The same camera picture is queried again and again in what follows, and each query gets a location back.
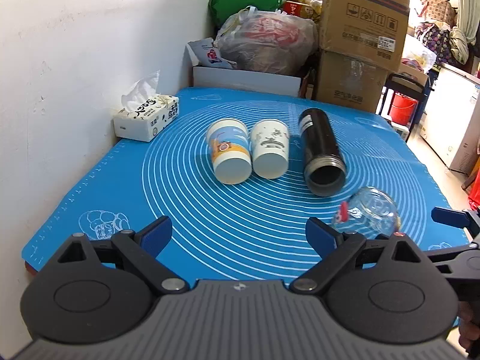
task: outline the black thermos bottle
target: black thermos bottle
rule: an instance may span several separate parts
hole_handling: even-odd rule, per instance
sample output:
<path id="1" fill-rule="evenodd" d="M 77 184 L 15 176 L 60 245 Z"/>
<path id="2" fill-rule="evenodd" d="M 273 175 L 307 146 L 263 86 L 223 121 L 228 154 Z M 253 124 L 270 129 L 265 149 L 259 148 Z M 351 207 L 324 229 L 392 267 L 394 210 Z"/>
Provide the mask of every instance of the black thermos bottle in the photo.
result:
<path id="1" fill-rule="evenodd" d="M 345 184 L 347 168 L 325 112 L 309 108 L 302 112 L 299 130 L 303 140 L 303 175 L 312 193 L 332 196 Z"/>

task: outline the blue silicone baking mat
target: blue silicone baking mat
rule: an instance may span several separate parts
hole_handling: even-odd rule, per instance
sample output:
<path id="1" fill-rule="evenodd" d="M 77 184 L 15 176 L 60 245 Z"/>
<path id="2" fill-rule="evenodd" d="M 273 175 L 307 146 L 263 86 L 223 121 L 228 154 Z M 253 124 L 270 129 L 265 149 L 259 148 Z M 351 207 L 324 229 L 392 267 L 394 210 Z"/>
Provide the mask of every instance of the blue silicone baking mat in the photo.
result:
<path id="1" fill-rule="evenodd" d="M 423 250 L 467 243 L 464 232 L 434 223 L 430 211 L 445 197 L 399 135 L 377 115 L 334 105 L 256 92 L 187 88 L 180 116 L 152 142 L 122 139 L 65 196 L 26 244 L 22 257 L 40 269 L 71 233 L 104 239 L 140 230 L 168 215 L 173 238 L 158 259 L 193 284 L 196 279 L 284 279 L 289 283 L 319 261 L 305 239 L 311 216 L 330 222 L 339 204 L 366 185 L 394 198 L 402 230 Z M 327 112 L 347 165 L 337 195 L 310 193 L 302 174 L 298 117 L 306 108 Z M 213 174 L 207 127 L 234 117 L 248 128 L 276 118 L 290 129 L 287 173 L 276 180 L 255 174 L 223 185 Z"/>

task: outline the black metal rack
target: black metal rack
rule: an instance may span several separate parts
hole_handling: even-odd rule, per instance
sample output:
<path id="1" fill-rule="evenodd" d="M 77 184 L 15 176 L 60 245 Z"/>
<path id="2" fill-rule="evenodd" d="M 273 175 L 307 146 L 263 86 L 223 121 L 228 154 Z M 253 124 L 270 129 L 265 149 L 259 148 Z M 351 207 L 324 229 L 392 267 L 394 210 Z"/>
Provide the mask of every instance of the black metal rack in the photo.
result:
<path id="1" fill-rule="evenodd" d="M 399 83 L 397 81 L 393 81 L 393 79 L 395 79 L 395 78 L 408 81 L 409 83 L 412 83 L 412 84 L 418 86 L 420 91 L 416 91 L 415 89 L 412 89 L 408 86 L 402 85 L 401 83 Z M 423 102 L 426 102 L 426 100 L 428 98 L 428 96 L 425 93 L 425 87 L 423 85 L 420 85 L 417 81 L 411 79 L 410 77 L 405 76 L 403 74 L 399 74 L 399 73 L 390 74 L 387 78 L 387 81 L 385 82 L 385 87 L 386 87 L 386 90 L 385 90 L 385 93 L 383 94 L 383 98 L 382 98 L 382 106 L 380 107 L 380 115 L 382 114 L 383 108 L 385 107 L 385 102 L 386 102 L 388 90 L 391 89 L 394 92 L 401 93 L 402 95 L 408 96 L 408 97 L 418 101 L 418 104 L 415 107 L 415 111 L 413 112 L 413 115 L 410 117 L 410 120 L 415 120 L 416 117 L 417 117 L 417 112 L 421 108 L 420 105 Z M 387 114 L 390 114 L 390 110 L 392 109 L 392 104 L 393 104 L 393 99 L 392 99 L 392 102 L 390 102 L 390 106 L 388 107 Z M 407 127 L 409 129 L 409 134 L 406 138 L 406 140 L 409 140 L 410 134 L 412 132 L 413 123 L 411 123 L 410 126 L 405 126 L 405 127 Z"/>

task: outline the white tissue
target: white tissue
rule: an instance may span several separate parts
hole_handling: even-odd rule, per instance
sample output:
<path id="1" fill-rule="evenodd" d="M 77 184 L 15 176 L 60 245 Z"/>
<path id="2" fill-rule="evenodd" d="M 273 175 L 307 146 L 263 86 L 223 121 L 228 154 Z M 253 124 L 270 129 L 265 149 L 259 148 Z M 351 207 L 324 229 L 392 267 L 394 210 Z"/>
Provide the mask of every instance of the white tissue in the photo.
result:
<path id="1" fill-rule="evenodd" d="M 128 94 L 122 95 L 121 103 L 128 112 L 135 112 L 145 104 L 149 97 L 157 94 L 158 78 L 160 71 L 149 74 L 138 80 L 131 88 Z"/>

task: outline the white paper cup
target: white paper cup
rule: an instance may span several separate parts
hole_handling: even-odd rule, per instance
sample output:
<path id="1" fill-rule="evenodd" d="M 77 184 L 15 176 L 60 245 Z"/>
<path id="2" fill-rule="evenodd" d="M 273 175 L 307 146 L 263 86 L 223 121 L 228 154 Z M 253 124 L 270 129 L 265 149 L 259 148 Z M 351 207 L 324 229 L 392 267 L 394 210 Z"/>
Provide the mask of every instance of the white paper cup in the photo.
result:
<path id="1" fill-rule="evenodd" d="M 213 171 L 223 184 L 242 183 L 251 174 L 247 126 L 232 118 L 217 120 L 207 130 Z"/>
<path id="2" fill-rule="evenodd" d="M 276 119 L 263 119 L 250 133 L 253 170 L 265 179 L 277 179 L 289 168 L 290 133 Z"/>

